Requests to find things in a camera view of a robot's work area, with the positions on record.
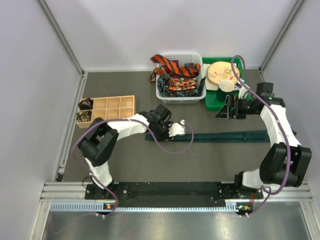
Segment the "dark teal necktie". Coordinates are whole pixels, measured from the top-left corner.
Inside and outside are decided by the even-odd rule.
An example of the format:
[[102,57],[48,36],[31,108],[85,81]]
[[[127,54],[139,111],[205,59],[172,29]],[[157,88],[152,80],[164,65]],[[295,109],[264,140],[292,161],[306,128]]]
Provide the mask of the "dark teal necktie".
[[194,143],[269,143],[266,130],[195,133]]

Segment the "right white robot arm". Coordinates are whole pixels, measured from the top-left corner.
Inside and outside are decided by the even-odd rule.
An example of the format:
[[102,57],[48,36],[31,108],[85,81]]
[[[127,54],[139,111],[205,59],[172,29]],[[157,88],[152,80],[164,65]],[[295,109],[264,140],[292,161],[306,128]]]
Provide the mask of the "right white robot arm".
[[245,198],[252,189],[270,185],[299,187],[306,175],[312,158],[312,151],[297,140],[286,115],[282,98],[273,94],[273,84],[260,82],[251,98],[249,87],[240,88],[238,95],[227,95],[223,107],[216,114],[217,119],[244,120],[248,115],[258,115],[264,122],[270,142],[270,150],[260,167],[242,171],[235,176],[233,192]]

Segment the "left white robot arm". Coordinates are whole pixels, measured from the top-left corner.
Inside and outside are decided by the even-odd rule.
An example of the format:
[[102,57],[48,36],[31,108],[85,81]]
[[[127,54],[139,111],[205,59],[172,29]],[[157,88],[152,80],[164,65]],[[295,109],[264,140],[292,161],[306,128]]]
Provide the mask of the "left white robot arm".
[[171,115],[171,111],[160,104],[155,110],[141,111],[121,121],[102,123],[86,134],[77,147],[87,162],[91,175],[100,181],[97,183],[95,179],[92,180],[98,195],[106,199],[113,194],[113,179],[108,160],[117,141],[150,132],[158,141],[169,140],[172,138],[170,131],[174,124],[170,121]]

